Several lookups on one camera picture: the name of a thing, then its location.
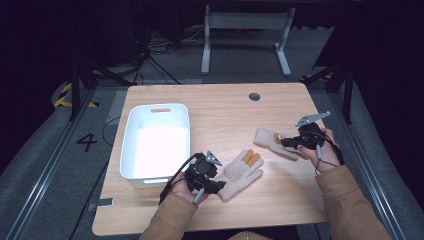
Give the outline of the white plastic bin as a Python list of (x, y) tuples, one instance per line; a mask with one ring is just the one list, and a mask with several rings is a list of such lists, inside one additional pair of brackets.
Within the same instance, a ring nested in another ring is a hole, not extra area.
[(188, 109), (181, 103), (131, 109), (120, 156), (120, 174), (134, 188), (164, 186), (190, 157)]

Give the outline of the black metal stand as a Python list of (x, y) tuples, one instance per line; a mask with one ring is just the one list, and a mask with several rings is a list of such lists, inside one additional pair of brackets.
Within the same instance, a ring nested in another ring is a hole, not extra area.
[(353, 93), (353, 67), (350, 63), (338, 63), (327, 67), (311, 76), (302, 76), (300, 82), (304, 85), (310, 85), (319, 79), (324, 79), (330, 75), (325, 86), (327, 93), (337, 93), (341, 87), (344, 87), (342, 113), (345, 121), (351, 123), (351, 101)]
[(125, 80), (121, 76), (118, 76), (117, 74), (108, 70), (106, 67), (101, 66), (100, 64), (97, 64), (85, 58), (81, 58), (81, 57), (76, 58), (72, 64), (72, 75), (71, 75), (72, 112), (70, 116), (70, 121), (73, 121), (77, 117), (82, 106), (81, 99), (80, 99), (80, 83), (83, 83), (85, 88), (88, 90), (94, 90), (98, 85), (97, 78), (94, 76), (93, 71), (98, 71), (102, 73), (107, 78), (117, 82), (118, 84), (122, 86), (135, 86), (135, 83)]

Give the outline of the person's right hand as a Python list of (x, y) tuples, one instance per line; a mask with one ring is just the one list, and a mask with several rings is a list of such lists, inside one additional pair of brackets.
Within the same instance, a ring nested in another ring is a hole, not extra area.
[(330, 139), (330, 141), (325, 141), (321, 147), (321, 157), (317, 156), (315, 150), (308, 149), (304, 146), (299, 146), (297, 148), (303, 156), (311, 161), (316, 174), (321, 174), (340, 166), (340, 161), (333, 149), (333, 146), (337, 146), (334, 140), (333, 131), (327, 128), (322, 128), (321, 131)]

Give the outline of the person's left hand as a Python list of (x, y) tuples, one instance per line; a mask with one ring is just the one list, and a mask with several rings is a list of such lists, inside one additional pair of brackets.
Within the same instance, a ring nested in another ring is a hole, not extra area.
[(188, 188), (187, 181), (185, 179), (178, 180), (176, 183), (174, 183), (172, 185), (171, 191), (196, 206), (200, 205), (209, 197), (209, 195), (206, 193), (198, 197)]

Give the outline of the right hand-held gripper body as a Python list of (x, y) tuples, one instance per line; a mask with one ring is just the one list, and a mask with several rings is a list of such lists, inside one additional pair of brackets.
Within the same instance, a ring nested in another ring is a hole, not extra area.
[(327, 111), (324, 113), (302, 116), (295, 124), (299, 133), (295, 147), (304, 146), (311, 150), (322, 147), (327, 137), (318, 126), (317, 121), (330, 115), (331, 112)]

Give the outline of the yellow black hazard tape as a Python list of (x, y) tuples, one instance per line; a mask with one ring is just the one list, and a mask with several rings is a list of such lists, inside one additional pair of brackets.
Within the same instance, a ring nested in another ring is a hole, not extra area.
[[(68, 92), (71, 90), (72, 88), (72, 83), (68, 82), (64, 85), (64, 87), (62, 88), (59, 96), (57, 97), (57, 100), (54, 101), (53, 105), (54, 107), (72, 107), (72, 101), (66, 101), (65, 98), (68, 94)], [(99, 107), (100, 104), (98, 102), (90, 102), (88, 107), (90, 108), (97, 108)]]

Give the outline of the white metal desk frame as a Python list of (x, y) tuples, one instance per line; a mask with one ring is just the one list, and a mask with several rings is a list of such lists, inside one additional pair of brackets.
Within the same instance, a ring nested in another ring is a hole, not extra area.
[(204, 48), (201, 63), (201, 73), (209, 74), (211, 57), (211, 29), (256, 29), (279, 30), (281, 40), (274, 44), (280, 68), (284, 76), (291, 75), (286, 55), (285, 45), (295, 16), (295, 8), (285, 13), (242, 13), (242, 12), (215, 12), (210, 5), (205, 6), (204, 16)]

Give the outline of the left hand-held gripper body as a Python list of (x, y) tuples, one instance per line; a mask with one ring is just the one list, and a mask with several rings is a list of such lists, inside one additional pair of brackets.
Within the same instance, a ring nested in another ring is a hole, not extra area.
[(193, 190), (204, 190), (205, 187), (215, 187), (213, 178), (217, 175), (217, 167), (222, 163), (208, 150), (207, 154), (196, 153), (193, 155), (195, 162), (185, 170), (184, 177), (188, 188)]

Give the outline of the grey metal bracket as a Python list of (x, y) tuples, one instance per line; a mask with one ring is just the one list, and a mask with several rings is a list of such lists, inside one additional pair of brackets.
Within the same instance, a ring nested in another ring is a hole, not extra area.
[(90, 202), (86, 205), (87, 211), (96, 211), (101, 207), (111, 207), (114, 205), (114, 198), (98, 199), (96, 202)]

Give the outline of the person's tan clothing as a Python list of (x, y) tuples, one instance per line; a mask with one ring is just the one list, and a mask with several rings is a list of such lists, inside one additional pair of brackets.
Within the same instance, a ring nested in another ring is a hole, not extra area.
[(272, 240), (272, 239), (262, 236), (260, 234), (257, 234), (253, 231), (242, 231), (231, 236), (227, 240)]

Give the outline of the beige knit glove orange fingertips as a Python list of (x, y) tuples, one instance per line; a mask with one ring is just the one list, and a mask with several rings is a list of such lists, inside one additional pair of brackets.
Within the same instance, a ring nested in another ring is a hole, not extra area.
[(217, 180), (225, 186), (218, 192), (223, 202), (228, 202), (249, 187), (263, 175), (263, 159), (252, 149), (243, 150), (231, 163), (225, 166)]
[(265, 128), (258, 128), (254, 137), (253, 142), (260, 146), (273, 151), (275, 154), (284, 156), (287, 159), (296, 161), (300, 155), (297, 150), (293, 147), (284, 147), (281, 140), (286, 135), (281, 132), (268, 130)]

